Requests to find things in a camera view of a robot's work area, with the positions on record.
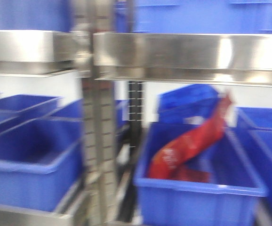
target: red packaging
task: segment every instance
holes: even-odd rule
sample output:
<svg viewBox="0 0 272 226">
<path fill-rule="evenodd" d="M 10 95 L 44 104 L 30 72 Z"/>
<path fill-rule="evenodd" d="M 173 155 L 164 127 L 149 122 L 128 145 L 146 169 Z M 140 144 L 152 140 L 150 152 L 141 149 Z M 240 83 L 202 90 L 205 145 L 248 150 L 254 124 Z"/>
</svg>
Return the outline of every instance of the red packaging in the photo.
<svg viewBox="0 0 272 226">
<path fill-rule="evenodd" d="M 224 135 L 227 109 L 231 104 L 229 94 L 222 98 L 212 116 L 199 127 L 192 129 L 162 147 L 152 158 L 148 177 L 170 179 L 184 162 L 200 154 Z"/>
</svg>

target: metal shelving unit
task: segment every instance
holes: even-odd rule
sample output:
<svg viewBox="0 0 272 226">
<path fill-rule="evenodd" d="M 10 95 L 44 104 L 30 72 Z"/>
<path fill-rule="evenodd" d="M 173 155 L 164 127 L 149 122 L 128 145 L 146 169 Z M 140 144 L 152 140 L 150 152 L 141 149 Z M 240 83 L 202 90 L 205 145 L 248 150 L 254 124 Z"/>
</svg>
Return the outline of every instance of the metal shelving unit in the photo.
<svg viewBox="0 0 272 226">
<path fill-rule="evenodd" d="M 77 182 L 54 212 L 0 206 L 0 226 L 132 225 L 142 81 L 272 87 L 272 35 L 112 33 L 112 3 L 75 0 L 73 34 L 0 32 L 0 76 L 57 78 L 79 69 L 88 154 L 86 182 Z M 114 80 L 130 81 L 130 160 L 119 181 Z M 271 226 L 263 205 L 259 213 L 257 225 Z"/>
<path fill-rule="evenodd" d="M 96 33 L 94 63 L 100 80 L 272 87 L 272 35 Z M 142 113 L 133 107 L 132 116 Z M 131 131 L 137 130 L 130 125 Z M 122 185 L 132 198 L 122 201 L 119 218 L 109 225 L 132 225 L 127 222 L 135 208 L 131 178 L 137 154 L 134 157 Z M 256 225 L 272 225 L 264 203 L 258 206 Z"/>
</svg>

